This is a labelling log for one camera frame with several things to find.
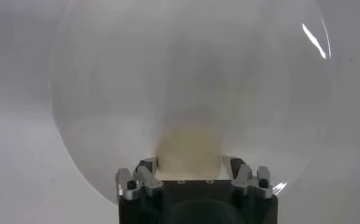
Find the transparent plastic dome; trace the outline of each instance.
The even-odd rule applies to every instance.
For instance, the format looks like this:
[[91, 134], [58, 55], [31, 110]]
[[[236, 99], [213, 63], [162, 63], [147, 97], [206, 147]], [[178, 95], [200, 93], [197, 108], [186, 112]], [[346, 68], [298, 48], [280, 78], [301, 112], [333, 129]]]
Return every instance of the transparent plastic dome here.
[[330, 221], [345, 194], [324, 159], [338, 74], [315, 1], [75, 1], [50, 70], [63, 141], [110, 201], [116, 170], [184, 124], [269, 167], [282, 223]]

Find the beige object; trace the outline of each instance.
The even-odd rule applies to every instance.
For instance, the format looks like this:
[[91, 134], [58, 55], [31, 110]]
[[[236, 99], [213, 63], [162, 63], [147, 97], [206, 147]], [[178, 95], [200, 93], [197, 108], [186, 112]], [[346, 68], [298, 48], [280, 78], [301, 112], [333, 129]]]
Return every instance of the beige object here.
[[221, 143], [209, 127], [183, 125], [163, 135], [158, 142], [157, 177], [162, 180], [200, 180], [218, 178]]

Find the black mechanical part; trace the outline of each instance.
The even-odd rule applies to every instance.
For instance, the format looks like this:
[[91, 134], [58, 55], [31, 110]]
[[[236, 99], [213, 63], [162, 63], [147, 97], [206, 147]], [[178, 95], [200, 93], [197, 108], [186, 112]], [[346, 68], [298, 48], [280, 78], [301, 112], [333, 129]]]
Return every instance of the black mechanical part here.
[[120, 169], [117, 181], [127, 180], [128, 189], [119, 194], [120, 224], [277, 224], [268, 168], [253, 176], [242, 159], [225, 159], [231, 180], [159, 181], [154, 158], [141, 161], [133, 177]]
[[277, 197], [235, 191], [230, 180], [163, 181], [161, 194], [119, 201], [120, 224], [277, 224]]

